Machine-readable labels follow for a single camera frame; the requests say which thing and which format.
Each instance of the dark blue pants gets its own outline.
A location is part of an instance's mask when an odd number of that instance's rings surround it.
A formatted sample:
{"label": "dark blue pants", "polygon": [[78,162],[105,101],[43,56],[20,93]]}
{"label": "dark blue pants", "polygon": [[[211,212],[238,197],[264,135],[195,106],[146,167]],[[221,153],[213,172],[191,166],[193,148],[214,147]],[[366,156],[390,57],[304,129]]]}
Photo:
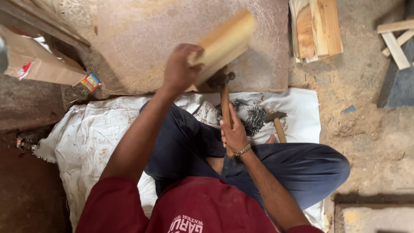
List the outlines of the dark blue pants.
{"label": "dark blue pants", "polygon": [[[252,149],[302,210],[323,200],[349,176],[348,160],[329,146],[273,143],[255,145]],[[206,163],[207,156],[224,157],[221,175]],[[264,207],[245,165],[239,159],[227,157],[220,130],[197,121],[174,104],[158,133],[145,173],[154,178],[157,195],[186,176],[216,177],[236,186]]]}

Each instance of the red t-shirt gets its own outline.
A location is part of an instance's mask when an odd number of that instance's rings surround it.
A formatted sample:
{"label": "red t-shirt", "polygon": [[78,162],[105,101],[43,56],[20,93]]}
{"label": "red t-shirt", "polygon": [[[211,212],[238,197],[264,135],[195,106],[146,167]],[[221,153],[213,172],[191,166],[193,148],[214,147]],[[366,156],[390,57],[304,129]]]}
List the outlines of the red t-shirt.
{"label": "red t-shirt", "polygon": [[[212,177],[187,177],[157,199],[151,218],[141,208],[136,184],[110,177],[96,183],[77,233],[232,233],[277,232],[259,203],[233,185]],[[297,226],[287,233],[322,233]]]}

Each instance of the cardboard box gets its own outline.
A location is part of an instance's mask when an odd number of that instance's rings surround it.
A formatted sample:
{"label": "cardboard box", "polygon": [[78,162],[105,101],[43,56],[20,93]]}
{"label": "cardboard box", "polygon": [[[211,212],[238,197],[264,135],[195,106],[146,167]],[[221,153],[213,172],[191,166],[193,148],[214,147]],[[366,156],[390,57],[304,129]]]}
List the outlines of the cardboard box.
{"label": "cardboard box", "polygon": [[7,69],[4,74],[19,79],[32,79],[50,83],[76,85],[87,73],[74,60],[48,49],[47,45],[34,38],[22,36],[0,25],[0,38],[7,54]]}

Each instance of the stacked wood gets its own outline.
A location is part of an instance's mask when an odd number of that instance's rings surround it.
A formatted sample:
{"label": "stacked wood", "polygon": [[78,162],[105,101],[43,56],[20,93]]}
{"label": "stacked wood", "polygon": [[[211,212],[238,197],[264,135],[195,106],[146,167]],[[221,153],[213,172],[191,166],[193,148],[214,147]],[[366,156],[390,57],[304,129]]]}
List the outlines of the stacked wood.
{"label": "stacked wood", "polygon": [[[396,39],[393,32],[402,30],[407,31]],[[386,57],[392,55],[399,70],[409,68],[412,61],[408,61],[400,46],[414,36],[414,19],[380,25],[378,26],[378,34],[383,36],[383,39],[388,47],[383,50],[382,53]]]}
{"label": "stacked wood", "polygon": [[309,63],[344,51],[336,0],[289,0],[296,62]]}

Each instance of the silver bracelet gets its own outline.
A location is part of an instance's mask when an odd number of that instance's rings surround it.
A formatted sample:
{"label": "silver bracelet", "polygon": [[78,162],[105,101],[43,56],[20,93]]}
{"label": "silver bracelet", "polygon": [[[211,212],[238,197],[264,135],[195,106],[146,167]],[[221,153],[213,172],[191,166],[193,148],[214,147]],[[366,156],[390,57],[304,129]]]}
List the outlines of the silver bracelet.
{"label": "silver bracelet", "polygon": [[246,153],[252,146],[249,144],[247,144],[247,146],[240,152],[234,153],[235,157],[240,157],[242,154]]}

